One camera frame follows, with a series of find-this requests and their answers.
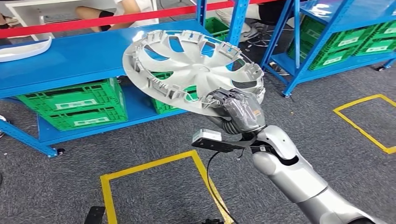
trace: red barrier tape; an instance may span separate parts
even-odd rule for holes
[[[250,0],[249,4],[259,4],[270,1],[275,1],[275,0]],[[206,10],[211,11],[211,10],[228,8],[228,7],[233,7],[233,1],[210,3],[206,5]],[[46,25],[18,27],[13,29],[0,30],[0,38],[68,31],[68,30],[83,29],[89,27],[104,26],[107,24],[117,24],[117,23],[125,23],[130,21],[139,21],[139,20],[147,20],[153,18],[175,16],[175,15],[191,14],[191,13],[195,13],[196,8],[197,8],[196,6],[185,6],[185,7],[163,9],[153,12],[118,15],[118,16],[97,18],[91,20],[69,21],[69,22],[52,23]]]

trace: silver robotic arm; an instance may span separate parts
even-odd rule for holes
[[[193,146],[220,152],[252,149],[255,167],[296,203],[313,224],[385,224],[337,194],[299,153],[286,132],[277,126],[267,126],[254,95],[237,89],[219,89],[211,96],[231,119],[209,119],[227,133],[241,133],[243,139],[226,142],[220,133],[203,129],[194,136]]]

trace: green plastic crate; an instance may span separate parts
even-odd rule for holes
[[[152,72],[152,74],[156,78],[158,78],[160,80],[164,80],[164,79],[169,78],[173,74],[173,72],[172,71],[168,71],[168,72]],[[158,114],[169,113],[169,112],[172,112],[172,111],[180,110],[177,107],[165,104],[165,103],[163,103],[163,102],[161,102],[161,101],[159,101],[157,99],[154,99],[154,98],[152,98],[151,101],[152,101],[153,106],[154,106],[154,108],[155,108],[155,110],[156,110],[156,112]]]
[[[170,71],[170,72],[152,72],[152,74],[156,78],[164,80],[164,79],[169,78],[173,74],[173,72],[172,71]],[[196,89],[197,89],[196,86],[190,86],[190,87],[187,87],[184,91],[188,92],[193,99],[197,99],[198,97],[197,97]],[[154,99],[154,98],[152,98],[151,101],[152,101],[153,106],[158,114],[169,113],[172,111],[180,110],[180,108],[168,105],[168,104],[163,103],[163,102],[161,102],[157,99]]]
[[[224,41],[230,30],[230,28],[217,17],[207,18],[205,20],[205,29],[219,41]]]
[[[396,37],[396,21],[385,22],[378,25],[373,35],[371,36],[372,39],[380,39],[387,37]]]
[[[373,39],[364,43],[354,53],[354,56],[372,55],[392,52],[396,49],[396,37]]]
[[[305,58],[307,57],[308,53],[310,52],[312,48],[312,45],[306,42],[301,42],[300,44],[300,63],[302,63]],[[340,49],[338,51],[334,52],[325,52],[325,51],[320,51],[318,55],[316,55],[315,59],[313,62],[310,64],[308,67],[309,70],[314,71],[318,70],[327,66],[334,65],[336,63],[340,63],[345,61],[346,59],[349,58],[354,52],[355,52],[356,47],[350,47],[347,49]],[[288,49],[288,56],[291,58],[295,58],[296,48],[294,47],[294,42],[290,45]]]
[[[60,131],[119,123],[127,120],[123,96],[118,105],[78,112],[43,115],[46,121]]]
[[[309,70],[314,71],[343,62],[347,60],[354,52],[355,52],[355,47],[341,49],[327,54],[319,52],[315,60],[309,66]]]
[[[120,91],[117,79],[108,78],[16,97],[38,114],[52,115],[116,105]]]
[[[374,25],[335,33],[324,44],[322,51],[332,52],[352,46],[359,46],[376,28],[377,26]],[[324,24],[306,16],[301,24],[300,39],[314,45],[324,29]]]

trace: blue shelving unit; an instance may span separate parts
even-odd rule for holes
[[[245,20],[248,0],[235,0],[235,4],[239,7],[234,9],[236,13],[232,23],[241,24]],[[18,103],[13,96],[125,75],[122,55],[139,31],[188,29],[210,35],[205,30],[205,11],[206,0],[200,0],[194,20],[54,39],[50,49],[43,54],[0,63],[0,99]],[[227,40],[231,44],[238,44],[240,29],[235,26],[228,34]],[[148,103],[149,97],[134,86],[124,87],[124,94],[128,113],[126,122],[61,132],[38,116],[38,138],[2,120],[0,130],[48,157],[54,157],[58,151],[50,146],[52,144],[185,112],[180,110],[157,114]]]
[[[301,63],[299,61],[300,13],[326,25],[315,45]],[[276,43],[281,35],[281,30],[291,14],[294,14],[295,17],[295,59],[291,59],[286,53],[273,55]],[[389,68],[395,61],[395,52],[367,56],[351,56],[342,63],[315,71],[308,70],[315,56],[332,34],[394,20],[396,20],[396,1],[394,0],[311,0],[301,3],[299,0],[287,0],[281,18],[274,30],[270,45],[262,59],[261,66],[269,70],[286,85],[283,90],[283,94],[286,97],[290,96],[294,87],[299,83],[387,60],[388,62],[384,64],[383,68]],[[270,62],[277,63],[290,74],[291,78],[287,80],[283,76],[280,76],[269,66]]]

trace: yellow tape marking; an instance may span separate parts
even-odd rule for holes
[[[148,162],[148,163],[144,163],[141,164],[139,166],[136,167],[131,167],[131,168],[127,168],[124,170],[120,170],[118,172],[114,172],[114,173],[110,173],[110,174],[104,174],[102,176],[100,176],[100,180],[102,183],[102,191],[103,191],[103,198],[105,201],[105,207],[106,207],[106,214],[107,214],[107,219],[108,219],[108,223],[109,224],[117,224],[117,217],[115,214],[115,208],[114,208],[114,203],[113,203],[113,197],[112,197],[112,193],[111,193],[111,188],[110,188],[110,180],[118,178],[118,177],[122,177],[125,175],[129,175],[129,174],[133,174],[133,173],[137,173],[139,171],[145,170],[145,169],[149,169],[152,167],[156,167],[156,166],[160,166],[163,165],[165,163],[169,163],[169,162],[173,162],[176,160],[180,160],[180,159],[184,159],[187,157],[192,157],[192,159],[194,160],[194,163],[199,171],[199,173],[201,174],[201,177],[206,185],[206,187],[208,188],[208,191],[211,193],[210,189],[209,189],[209,185],[207,182],[207,176],[206,176],[206,168],[204,166],[204,164],[202,163],[198,153],[196,150],[191,150],[188,152],[184,152],[184,153],[180,153],[180,154],[176,154],[173,156],[169,156],[163,159],[159,159],[156,161],[152,161],[152,162]],[[209,179],[212,189],[214,191],[214,194],[217,196],[217,198],[220,200],[221,204],[226,208],[226,205],[223,202],[223,199],[221,198],[219,192],[217,191],[216,187],[214,186],[213,182],[211,179]],[[222,207],[217,203],[216,199],[214,198],[214,196],[211,194],[212,198],[214,199],[218,209],[220,210],[221,215],[224,218],[224,221],[226,224],[231,224],[231,218],[230,216],[222,209]]]
[[[373,96],[369,96],[369,97],[365,97],[365,98],[361,98],[355,101],[352,101],[350,103],[344,104],[342,106],[339,106],[337,108],[335,108],[333,111],[340,116],[342,119],[344,119],[346,122],[348,122],[350,125],[352,125],[354,128],[358,129],[360,133],[362,133],[366,138],[368,138],[370,141],[372,141],[374,144],[376,144],[382,151],[388,153],[388,154],[392,154],[394,152],[396,152],[396,146],[393,147],[385,147],[383,144],[381,144],[379,141],[377,141],[375,138],[373,138],[371,135],[369,135],[367,132],[365,132],[362,128],[360,128],[359,126],[357,126],[353,121],[351,121],[349,118],[347,118],[344,114],[342,114],[340,111],[343,109],[346,109],[348,107],[351,107],[353,105],[368,101],[368,100],[372,100],[375,98],[381,98],[385,101],[387,101],[388,103],[390,103],[392,106],[396,107],[396,102],[389,99],[388,97],[382,95],[382,94],[376,94]]]

